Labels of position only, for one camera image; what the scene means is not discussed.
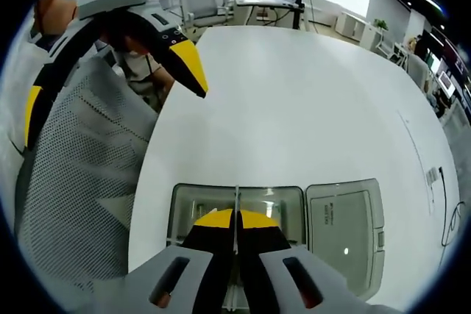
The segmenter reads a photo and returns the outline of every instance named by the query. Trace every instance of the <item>white tabletop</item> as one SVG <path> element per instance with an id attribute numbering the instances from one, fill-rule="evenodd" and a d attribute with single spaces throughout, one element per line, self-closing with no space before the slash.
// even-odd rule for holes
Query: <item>white tabletop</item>
<path id="1" fill-rule="evenodd" d="M 449 205 L 458 201 L 445 134 L 412 79 L 358 46 L 291 29 L 210 28 L 198 49 L 209 92 L 200 99 L 176 84 L 158 119 L 135 196 L 129 270 L 165 248 L 177 183 L 305 189 L 376 178 L 386 259 L 369 302 L 407 308 L 442 251 L 443 189 L 434 184 L 430 212 L 424 171 L 442 166 Z"/>
<path id="2" fill-rule="evenodd" d="M 231 0 L 238 7 L 277 7 L 286 9 L 298 9 L 300 6 L 296 3 L 284 0 Z"/>

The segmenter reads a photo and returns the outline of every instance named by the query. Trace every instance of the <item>person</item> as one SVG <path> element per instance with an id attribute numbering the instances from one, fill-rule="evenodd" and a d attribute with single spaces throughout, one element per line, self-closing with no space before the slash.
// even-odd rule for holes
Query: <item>person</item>
<path id="1" fill-rule="evenodd" d="M 61 35 L 69 23 L 77 16 L 75 0 L 39 0 L 34 8 L 35 22 L 33 29 L 42 35 Z M 112 46 L 119 46 L 116 51 L 121 58 L 119 65 L 124 66 L 130 87 L 152 108 L 160 111 L 174 84 L 174 78 L 168 71 L 138 42 L 125 37 L 122 44 L 113 43 L 106 33 L 101 38 Z"/>
<path id="2" fill-rule="evenodd" d="M 425 62 L 427 57 L 427 43 L 422 35 L 417 36 L 417 42 L 414 47 L 414 54 Z"/>

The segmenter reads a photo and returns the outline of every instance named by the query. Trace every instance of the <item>small plant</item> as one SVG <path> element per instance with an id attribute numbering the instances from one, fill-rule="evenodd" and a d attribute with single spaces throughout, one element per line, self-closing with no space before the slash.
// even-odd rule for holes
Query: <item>small plant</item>
<path id="1" fill-rule="evenodd" d="M 374 21 L 373 21 L 373 26 L 374 27 L 377 27 L 379 29 L 384 29 L 385 31 L 388 30 L 388 25 L 387 23 L 384 21 L 384 20 L 380 20 L 379 18 L 376 18 Z"/>

